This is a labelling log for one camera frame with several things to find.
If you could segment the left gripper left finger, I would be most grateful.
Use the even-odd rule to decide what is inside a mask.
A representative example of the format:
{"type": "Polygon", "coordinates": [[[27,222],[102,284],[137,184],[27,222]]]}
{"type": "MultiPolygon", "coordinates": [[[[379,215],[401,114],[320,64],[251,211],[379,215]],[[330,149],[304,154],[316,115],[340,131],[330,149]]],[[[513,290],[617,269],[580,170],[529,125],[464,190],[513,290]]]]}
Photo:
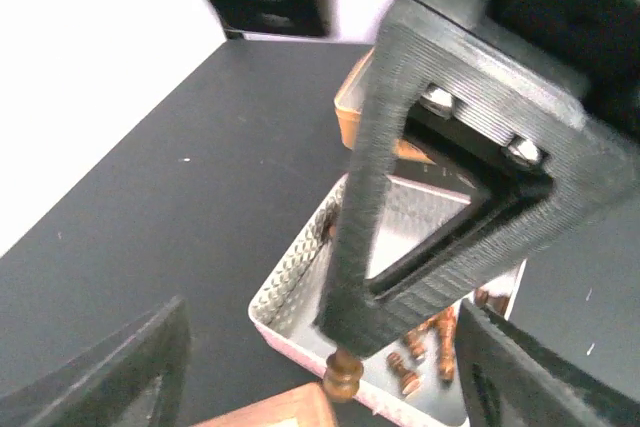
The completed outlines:
{"type": "Polygon", "coordinates": [[[191,350],[174,297],[30,385],[1,398],[3,426],[174,426],[191,350]]]}

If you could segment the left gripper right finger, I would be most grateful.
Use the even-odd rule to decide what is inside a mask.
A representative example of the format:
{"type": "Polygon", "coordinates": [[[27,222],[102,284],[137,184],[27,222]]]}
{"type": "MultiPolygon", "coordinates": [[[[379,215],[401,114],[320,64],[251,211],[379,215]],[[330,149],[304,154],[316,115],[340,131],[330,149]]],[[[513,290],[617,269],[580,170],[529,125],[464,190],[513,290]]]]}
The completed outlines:
{"type": "Polygon", "coordinates": [[[460,304],[458,374],[471,426],[637,426],[639,403],[494,311],[460,304]]]}

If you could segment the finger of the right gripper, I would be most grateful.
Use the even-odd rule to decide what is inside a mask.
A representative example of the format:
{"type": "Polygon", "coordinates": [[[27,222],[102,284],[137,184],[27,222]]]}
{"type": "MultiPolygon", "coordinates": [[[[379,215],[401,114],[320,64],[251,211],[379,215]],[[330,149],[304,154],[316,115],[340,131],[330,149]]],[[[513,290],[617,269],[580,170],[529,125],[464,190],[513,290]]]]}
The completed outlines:
{"type": "Polygon", "coordinates": [[[316,317],[354,356],[639,194],[638,143],[590,116],[586,78],[493,22],[488,4],[394,0],[380,25],[316,317]],[[369,277],[400,139],[470,201],[369,277]]]}

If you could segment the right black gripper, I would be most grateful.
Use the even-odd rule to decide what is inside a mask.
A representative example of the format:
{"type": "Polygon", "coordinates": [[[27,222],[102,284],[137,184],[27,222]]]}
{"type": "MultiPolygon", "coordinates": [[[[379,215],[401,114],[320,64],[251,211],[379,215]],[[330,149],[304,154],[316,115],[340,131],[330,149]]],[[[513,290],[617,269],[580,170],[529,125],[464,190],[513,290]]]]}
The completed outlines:
{"type": "Polygon", "coordinates": [[[639,0],[491,0],[497,23],[585,74],[587,110],[639,134],[639,0]]]}

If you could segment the dark chess piece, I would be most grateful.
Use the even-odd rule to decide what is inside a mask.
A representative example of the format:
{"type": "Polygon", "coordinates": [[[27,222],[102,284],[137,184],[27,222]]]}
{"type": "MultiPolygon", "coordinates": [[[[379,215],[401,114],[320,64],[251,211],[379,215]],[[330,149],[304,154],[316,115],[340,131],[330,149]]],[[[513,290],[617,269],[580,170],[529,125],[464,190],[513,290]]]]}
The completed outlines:
{"type": "Polygon", "coordinates": [[[348,402],[355,398],[363,373],[363,362],[359,358],[337,348],[326,360],[323,390],[331,401],[348,402]]]}

